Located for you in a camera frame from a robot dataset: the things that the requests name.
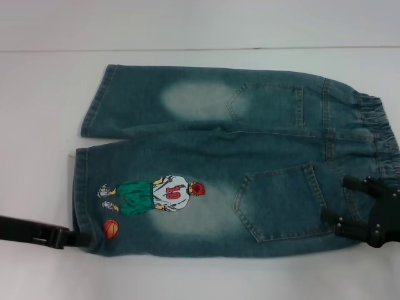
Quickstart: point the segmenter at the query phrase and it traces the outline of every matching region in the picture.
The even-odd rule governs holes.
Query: elastic waistband
[[[391,186],[400,186],[400,151],[390,127],[389,120],[378,97],[357,94],[357,103],[362,123],[375,137],[376,160],[385,182]]]

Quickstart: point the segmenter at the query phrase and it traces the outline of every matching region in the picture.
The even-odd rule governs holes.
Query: white jersey
[[[181,176],[168,175],[162,183],[152,187],[155,206],[165,206],[166,211],[178,211],[186,206],[190,194],[188,183]]]

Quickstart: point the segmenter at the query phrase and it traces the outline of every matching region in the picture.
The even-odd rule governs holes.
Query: sneaker
[[[101,204],[101,206],[104,207],[104,208],[106,208],[106,209],[109,209],[109,210],[111,210],[111,211],[114,211],[114,210],[115,210],[115,209],[114,209],[114,205],[113,205],[111,202],[108,202],[108,201],[104,201],[104,202]]]
[[[100,187],[100,190],[99,190],[99,192],[97,193],[97,196],[98,196],[99,198],[103,198],[103,197],[108,197],[108,196],[110,196],[110,188],[109,188],[108,184],[103,184],[103,185]]]

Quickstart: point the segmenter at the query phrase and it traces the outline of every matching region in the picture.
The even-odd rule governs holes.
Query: basketball
[[[104,222],[104,226],[102,227],[104,234],[106,235],[106,239],[112,239],[117,231],[118,231],[118,223],[115,220],[107,220]]]

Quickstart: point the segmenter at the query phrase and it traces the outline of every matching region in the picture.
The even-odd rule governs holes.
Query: red cap
[[[205,195],[206,189],[200,182],[194,182],[191,184],[192,187],[192,194],[197,196]]]

